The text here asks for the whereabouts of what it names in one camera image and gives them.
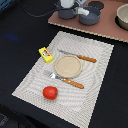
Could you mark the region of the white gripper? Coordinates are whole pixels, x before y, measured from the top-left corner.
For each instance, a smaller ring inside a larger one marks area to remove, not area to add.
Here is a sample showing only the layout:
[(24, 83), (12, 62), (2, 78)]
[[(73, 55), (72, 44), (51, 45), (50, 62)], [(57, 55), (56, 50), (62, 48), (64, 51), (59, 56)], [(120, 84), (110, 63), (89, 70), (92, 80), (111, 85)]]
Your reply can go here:
[(60, 0), (60, 4), (63, 8), (76, 8), (82, 7), (87, 0)]

